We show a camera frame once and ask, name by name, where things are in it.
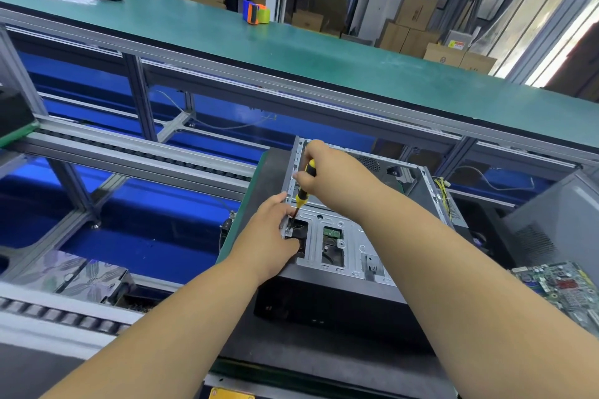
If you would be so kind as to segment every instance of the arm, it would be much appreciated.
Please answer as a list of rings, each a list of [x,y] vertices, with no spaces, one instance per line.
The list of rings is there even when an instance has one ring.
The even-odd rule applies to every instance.
[[[306,154],[300,185],[362,226],[460,395],[599,397],[595,337],[351,156]]]
[[[293,209],[268,199],[229,257],[200,274],[47,392],[43,399],[192,398],[258,286],[299,248],[279,224]]]

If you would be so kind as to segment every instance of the hand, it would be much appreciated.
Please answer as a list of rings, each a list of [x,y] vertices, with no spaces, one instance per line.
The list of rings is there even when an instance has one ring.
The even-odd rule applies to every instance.
[[[299,240],[284,240],[279,229],[283,217],[295,211],[283,203],[286,196],[286,192],[274,195],[258,207],[227,258],[255,274],[258,285],[278,274],[300,248]]]
[[[312,159],[316,177],[304,172]],[[358,224],[363,216],[361,210],[368,208],[373,192],[385,186],[354,157],[330,148],[322,140],[306,145],[299,170],[294,177],[305,191]]]

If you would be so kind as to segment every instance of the screwdriver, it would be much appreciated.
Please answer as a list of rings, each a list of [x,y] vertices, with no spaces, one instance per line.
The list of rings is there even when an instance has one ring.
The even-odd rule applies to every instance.
[[[311,176],[316,177],[316,163],[314,162],[314,160],[310,160],[310,162],[305,167],[305,171]],[[293,218],[291,218],[291,221],[289,222],[290,224],[292,224],[293,221],[295,221],[295,217],[298,215],[300,208],[302,208],[304,204],[308,202],[308,197],[310,197],[310,194],[302,190],[300,187],[298,195],[295,196],[295,212]]]

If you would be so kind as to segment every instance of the motherboard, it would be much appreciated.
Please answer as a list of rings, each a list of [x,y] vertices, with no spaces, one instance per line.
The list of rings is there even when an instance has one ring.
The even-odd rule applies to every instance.
[[[511,272],[529,289],[599,338],[599,294],[578,264],[543,264],[514,268]]]

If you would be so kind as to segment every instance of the left hand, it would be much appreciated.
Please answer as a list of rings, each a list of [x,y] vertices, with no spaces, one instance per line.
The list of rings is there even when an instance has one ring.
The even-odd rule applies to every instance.
[[[227,259],[237,262],[255,274],[258,284],[278,274],[300,248],[295,238],[284,240],[279,225],[295,208],[283,203],[286,192],[263,202],[236,239]]]

